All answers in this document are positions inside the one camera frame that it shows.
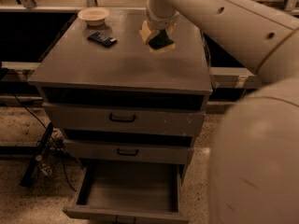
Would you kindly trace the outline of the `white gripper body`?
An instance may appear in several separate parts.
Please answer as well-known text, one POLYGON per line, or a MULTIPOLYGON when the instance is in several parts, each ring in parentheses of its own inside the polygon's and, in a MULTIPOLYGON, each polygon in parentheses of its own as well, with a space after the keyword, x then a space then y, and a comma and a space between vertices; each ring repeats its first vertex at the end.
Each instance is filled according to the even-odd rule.
POLYGON ((145 21, 151 30, 166 30, 178 21, 179 15, 172 7, 147 7, 145 21))

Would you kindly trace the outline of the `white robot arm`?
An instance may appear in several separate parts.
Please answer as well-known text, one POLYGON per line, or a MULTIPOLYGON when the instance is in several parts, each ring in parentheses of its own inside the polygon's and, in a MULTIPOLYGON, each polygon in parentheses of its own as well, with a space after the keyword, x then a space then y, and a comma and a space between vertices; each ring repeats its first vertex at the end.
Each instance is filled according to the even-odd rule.
POLYGON ((214 136, 210 224, 299 224, 299 21, 252 0, 149 0, 143 40, 177 14, 241 64, 213 75, 250 91, 214 136))

